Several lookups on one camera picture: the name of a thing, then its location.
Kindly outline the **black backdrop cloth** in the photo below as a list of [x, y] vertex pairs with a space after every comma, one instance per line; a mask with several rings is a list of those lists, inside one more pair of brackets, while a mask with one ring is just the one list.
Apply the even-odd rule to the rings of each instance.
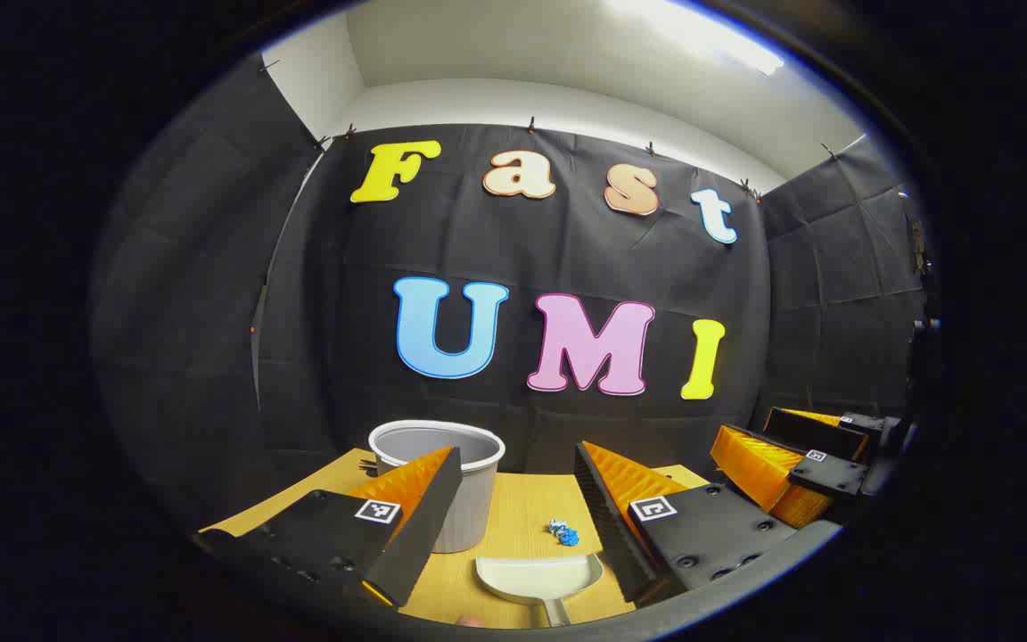
[[103, 406], [191, 530], [391, 420], [485, 428], [505, 473], [586, 439], [712, 473], [771, 407], [896, 417], [924, 313], [913, 188], [871, 136], [755, 200], [603, 139], [501, 125], [326, 152], [253, 56], [155, 139], [91, 284]]

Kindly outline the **white ribbed garbage bin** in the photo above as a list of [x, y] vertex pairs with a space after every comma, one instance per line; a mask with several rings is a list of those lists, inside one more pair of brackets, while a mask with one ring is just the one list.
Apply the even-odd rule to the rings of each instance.
[[506, 452], [498, 436], [471, 425], [408, 419], [375, 427], [368, 435], [368, 446], [375, 453], [378, 473], [395, 470], [441, 448], [459, 449], [462, 480], [433, 553], [455, 554], [481, 543], [488, 528], [498, 463]]

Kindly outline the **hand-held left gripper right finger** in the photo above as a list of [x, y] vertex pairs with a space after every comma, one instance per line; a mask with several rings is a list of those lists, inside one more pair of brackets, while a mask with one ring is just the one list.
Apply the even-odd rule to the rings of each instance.
[[573, 474], [624, 600], [643, 608], [737, 573], [795, 535], [726, 485], [687, 485], [594, 443]]

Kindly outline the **white plastic dustpan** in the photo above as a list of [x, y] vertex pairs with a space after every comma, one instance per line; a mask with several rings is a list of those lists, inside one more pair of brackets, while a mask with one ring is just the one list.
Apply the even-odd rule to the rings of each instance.
[[489, 593], [521, 605], [542, 606], [547, 625], [560, 627], [573, 625], [566, 600], [598, 584], [604, 565], [596, 556], [477, 557], [474, 572]]

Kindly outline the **row of black cloth clips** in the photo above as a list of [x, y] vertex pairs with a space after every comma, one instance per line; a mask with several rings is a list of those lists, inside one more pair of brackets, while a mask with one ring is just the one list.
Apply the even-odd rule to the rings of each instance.
[[[860, 133], [817, 134], [771, 121], [765, 152], [751, 152], [682, 121], [620, 99], [588, 91], [489, 78], [445, 78], [366, 88], [351, 62], [266, 53], [265, 69], [311, 134], [335, 135], [428, 125], [500, 125], [591, 136], [644, 149], [735, 180], [767, 193], [830, 159]], [[796, 167], [770, 163], [769, 152], [795, 158]]]

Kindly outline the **ceiling light panel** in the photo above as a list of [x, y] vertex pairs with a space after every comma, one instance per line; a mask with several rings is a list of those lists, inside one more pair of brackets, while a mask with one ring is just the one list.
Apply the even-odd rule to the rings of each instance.
[[785, 66], [775, 49], [732, 21], [688, 0], [604, 0], [616, 13], [652, 25], [678, 45], [698, 53], [724, 54], [773, 76]]

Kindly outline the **wooden desktop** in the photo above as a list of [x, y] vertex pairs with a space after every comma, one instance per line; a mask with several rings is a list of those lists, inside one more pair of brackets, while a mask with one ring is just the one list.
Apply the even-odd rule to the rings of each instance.
[[[257, 505], [213, 524], [244, 535], [286, 509], [311, 490], [346, 493], [367, 483], [366, 467], [374, 454], [350, 449], [321, 470], [290, 485]], [[577, 546], [562, 546], [546, 531], [553, 519], [564, 520], [579, 533]], [[497, 473], [490, 500], [488, 531], [480, 545], [455, 554], [435, 554], [425, 565], [401, 613], [450, 624], [461, 616], [481, 619], [490, 629], [539, 629], [547, 625], [541, 606], [518, 605], [489, 593], [476, 576], [474, 558], [545, 558], [600, 554], [602, 543], [592, 523], [579, 485], [570, 474]]]

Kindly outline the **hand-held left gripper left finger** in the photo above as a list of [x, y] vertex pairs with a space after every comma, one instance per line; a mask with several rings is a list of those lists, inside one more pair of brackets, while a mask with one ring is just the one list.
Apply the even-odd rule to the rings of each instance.
[[461, 480], [460, 450], [443, 448], [355, 490], [305, 490], [242, 527], [204, 529], [197, 545], [305, 611], [395, 610], [423, 573]]

